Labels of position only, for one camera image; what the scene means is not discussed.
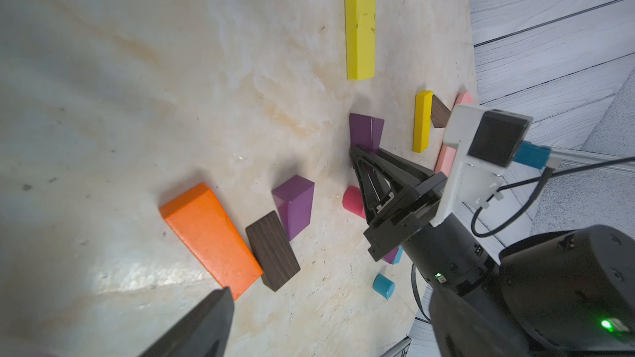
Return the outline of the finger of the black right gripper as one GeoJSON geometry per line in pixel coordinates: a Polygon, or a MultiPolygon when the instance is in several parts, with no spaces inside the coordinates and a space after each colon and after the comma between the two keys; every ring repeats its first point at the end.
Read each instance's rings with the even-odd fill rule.
{"type": "Polygon", "coordinates": [[[433,170],[383,149],[371,151],[357,145],[350,149],[350,157],[360,183],[372,175],[381,175],[390,183],[423,183],[435,175],[433,170]]]}
{"type": "Polygon", "coordinates": [[[357,158],[352,160],[366,211],[383,211],[392,202],[392,188],[386,178],[381,158],[357,158]]]}

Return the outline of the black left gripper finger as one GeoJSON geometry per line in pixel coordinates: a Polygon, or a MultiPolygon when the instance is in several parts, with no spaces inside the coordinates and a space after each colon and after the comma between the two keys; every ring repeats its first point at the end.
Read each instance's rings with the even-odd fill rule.
{"type": "Polygon", "coordinates": [[[141,356],[224,356],[233,313],[231,289],[214,290],[141,356]]]}

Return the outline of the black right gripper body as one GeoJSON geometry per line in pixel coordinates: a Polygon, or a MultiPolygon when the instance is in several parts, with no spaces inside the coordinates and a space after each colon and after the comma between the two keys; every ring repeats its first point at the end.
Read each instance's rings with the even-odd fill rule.
{"type": "Polygon", "coordinates": [[[446,175],[438,173],[413,188],[392,189],[392,202],[383,211],[365,211],[368,227],[364,236],[373,260],[383,259],[428,225],[436,215],[446,182],[446,175]]]}

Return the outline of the purple triangular block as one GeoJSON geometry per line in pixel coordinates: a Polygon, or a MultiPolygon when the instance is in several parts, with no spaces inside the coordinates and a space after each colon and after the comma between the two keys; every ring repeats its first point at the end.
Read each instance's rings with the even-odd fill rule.
{"type": "Polygon", "coordinates": [[[380,149],[385,120],[358,113],[349,114],[351,147],[361,146],[373,153],[380,149]]]}
{"type": "Polygon", "coordinates": [[[397,253],[397,249],[398,247],[393,249],[393,251],[390,251],[389,254],[383,257],[383,260],[387,262],[388,264],[393,264],[393,260],[395,258],[395,254],[397,253]]]}

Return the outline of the purple rectangular block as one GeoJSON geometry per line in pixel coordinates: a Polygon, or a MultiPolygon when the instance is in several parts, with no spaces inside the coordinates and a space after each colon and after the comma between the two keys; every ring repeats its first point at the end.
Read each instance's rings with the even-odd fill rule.
{"type": "Polygon", "coordinates": [[[313,181],[294,175],[272,191],[288,241],[292,241],[309,226],[314,189],[315,183],[313,181]]]}

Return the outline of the teal rectangular block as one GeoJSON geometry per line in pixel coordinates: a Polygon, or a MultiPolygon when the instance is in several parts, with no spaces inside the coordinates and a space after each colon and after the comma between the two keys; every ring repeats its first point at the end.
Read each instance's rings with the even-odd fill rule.
{"type": "Polygon", "coordinates": [[[395,254],[393,264],[398,264],[401,261],[402,255],[403,255],[403,248],[402,246],[399,246],[397,249],[397,253],[395,254]]]}

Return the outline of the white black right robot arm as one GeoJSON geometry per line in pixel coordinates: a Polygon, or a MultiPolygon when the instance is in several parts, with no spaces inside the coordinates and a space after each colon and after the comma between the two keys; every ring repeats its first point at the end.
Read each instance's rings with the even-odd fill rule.
{"type": "Polygon", "coordinates": [[[402,248],[431,286],[445,356],[631,356],[634,241],[605,225],[530,236],[491,257],[455,216],[446,177],[386,150],[350,151],[374,259],[402,248]]]}

